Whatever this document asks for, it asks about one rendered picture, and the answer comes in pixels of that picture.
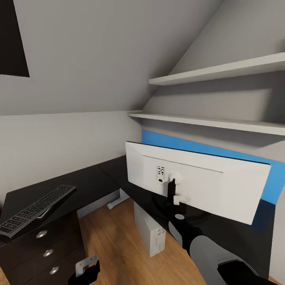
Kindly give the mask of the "notebook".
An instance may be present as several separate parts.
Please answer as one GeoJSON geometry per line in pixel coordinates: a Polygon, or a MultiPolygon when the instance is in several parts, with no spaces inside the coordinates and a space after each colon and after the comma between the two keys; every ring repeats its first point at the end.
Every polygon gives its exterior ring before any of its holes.
{"type": "Polygon", "coordinates": [[[40,216],[38,216],[37,218],[42,218],[46,213],[47,211],[49,210],[50,208],[48,208],[44,213],[42,213],[40,216]]]}

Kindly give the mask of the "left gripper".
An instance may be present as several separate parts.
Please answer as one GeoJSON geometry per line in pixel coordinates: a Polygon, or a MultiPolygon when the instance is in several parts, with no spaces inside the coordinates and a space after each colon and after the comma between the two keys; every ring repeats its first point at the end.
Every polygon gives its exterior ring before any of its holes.
{"type": "Polygon", "coordinates": [[[100,272],[100,264],[98,260],[96,265],[87,268],[85,272],[79,277],[76,277],[76,272],[74,272],[74,274],[68,280],[68,285],[75,285],[79,282],[84,282],[86,285],[89,285],[97,280],[97,273],[99,272],[100,272]]]}

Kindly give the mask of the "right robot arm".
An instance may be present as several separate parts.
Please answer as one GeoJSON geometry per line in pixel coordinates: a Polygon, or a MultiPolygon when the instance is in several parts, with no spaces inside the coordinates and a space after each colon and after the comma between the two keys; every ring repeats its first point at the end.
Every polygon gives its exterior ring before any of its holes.
{"type": "Polygon", "coordinates": [[[171,213],[169,230],[187,251],[207,285],[277,285],[259,277],[240,257],[213,242],[185,219],[186,203],[182,201],[191,201],[190,197],[174,196],[173,199],[174,202],[165,199],[163,203],[166,212],[171,213]]]}

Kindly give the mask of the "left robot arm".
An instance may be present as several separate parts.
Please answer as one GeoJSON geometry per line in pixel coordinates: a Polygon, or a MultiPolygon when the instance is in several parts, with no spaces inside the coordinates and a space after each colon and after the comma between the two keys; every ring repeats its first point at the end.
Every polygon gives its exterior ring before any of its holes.
{"type": "Polygon", "coordinates": [[[68,280],[68,285],[89,285],[97,280],[97,273],[100,272],[99,260],[96,265],[87,269],[84,267],[90,265],[97,260],[97,254],[94,254],[78,263],[76,263],[76,271],[68,280]]]}

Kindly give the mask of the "monitor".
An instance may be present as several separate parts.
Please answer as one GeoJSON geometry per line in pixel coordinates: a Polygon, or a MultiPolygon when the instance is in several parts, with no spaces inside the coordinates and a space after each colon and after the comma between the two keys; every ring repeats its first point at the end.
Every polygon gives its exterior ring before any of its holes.
{"type": "MultiPolygon", "coordinates": [[[[252,225],[271,164],[126,141],[128,181],[174,202],[187,196],[187,205],[252,225]]],[[[171,213],[166,212],[167,225],[171,213]]]]}

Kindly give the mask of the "keyboard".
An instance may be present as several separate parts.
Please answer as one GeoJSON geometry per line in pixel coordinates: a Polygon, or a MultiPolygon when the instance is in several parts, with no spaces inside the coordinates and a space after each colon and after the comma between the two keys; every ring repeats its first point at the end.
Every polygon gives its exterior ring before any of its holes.
{"type": "Polygon", "coordinates": [[[20,213],[13,216],[6,222],[0,224],[0,234],[9,236],[11,238],[75,188],[76,186],[68,185],[62,185],[56,188],[54,191],[36,201],[31,206],[22,210],[20,213]]]}

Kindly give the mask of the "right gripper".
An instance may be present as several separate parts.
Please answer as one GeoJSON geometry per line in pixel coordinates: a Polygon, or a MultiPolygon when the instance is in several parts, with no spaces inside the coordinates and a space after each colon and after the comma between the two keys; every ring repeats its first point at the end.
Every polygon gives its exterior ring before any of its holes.
{"type": "Polygon", "coordinates": [[[179,202],[179,205],[175,205],[173,202],[167,202],[165,199],[163,207],[166,208],[166,212],[172,213],[173,210],[179,209],[183,212],[183,214],[186,214],[186,203],[179,202]]]}

